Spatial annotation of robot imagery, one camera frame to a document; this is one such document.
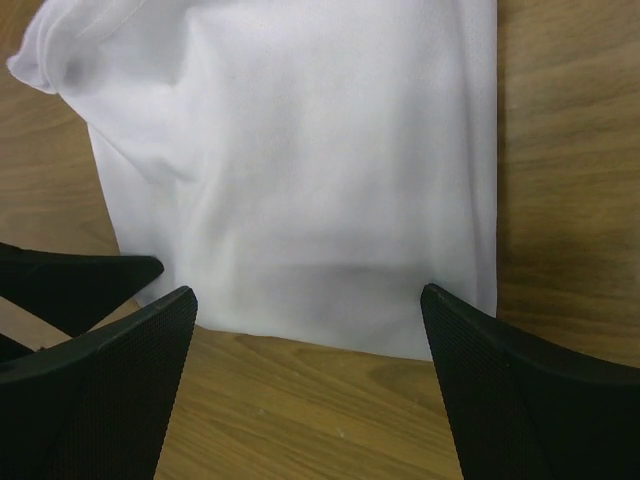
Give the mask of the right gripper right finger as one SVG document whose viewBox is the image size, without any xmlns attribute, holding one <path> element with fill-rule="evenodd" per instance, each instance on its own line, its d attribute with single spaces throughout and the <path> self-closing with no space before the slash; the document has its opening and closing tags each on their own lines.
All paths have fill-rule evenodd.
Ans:
<svg viewBox="0 0 640 480">
<path fill-rule="evenodd" d="M 427 285 L 421 309 L 466 479 L 636 479 L 639 371 Z"/>
</svg>

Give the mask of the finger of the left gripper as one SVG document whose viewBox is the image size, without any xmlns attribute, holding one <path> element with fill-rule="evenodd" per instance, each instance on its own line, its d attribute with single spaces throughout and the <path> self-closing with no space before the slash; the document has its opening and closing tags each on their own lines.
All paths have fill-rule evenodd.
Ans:
<svg viewBox="0 0 640 480">
<path fill-rule="evenodd" d="M 1 245 L 1 297 L 71 337 L 164 272 L 152 256 L 72 255 Z"/>
<path fill-rule="evenodd" d="M 6 363 L 32 355 L 34 350 L 16 340 L 0 334 L 0 362 Z"/>
</svg>

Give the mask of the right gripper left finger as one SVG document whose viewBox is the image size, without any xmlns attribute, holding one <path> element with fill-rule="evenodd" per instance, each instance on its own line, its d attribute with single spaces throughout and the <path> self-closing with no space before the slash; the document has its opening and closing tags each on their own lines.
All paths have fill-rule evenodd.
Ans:
<svg viewBox="0 0 640 480">
<path fill-rule="evenodd" d="M 153 478 L 197 309 L 183 286 L 75 339 L 2 361 L 2 478 Z"/>
</svg>

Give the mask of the white t shirt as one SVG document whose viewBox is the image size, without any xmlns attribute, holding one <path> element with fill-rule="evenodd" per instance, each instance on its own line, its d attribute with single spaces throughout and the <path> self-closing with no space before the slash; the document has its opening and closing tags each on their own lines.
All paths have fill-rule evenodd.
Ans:
<svg viewBox="0 0 640 480">
<path fill-rule="evenodd" d="M 426 284 L 495 313 L 495 2 L 47 1 L 7 66 L 87 123 L 139 303 L 410 359 Z"/>
</svg>

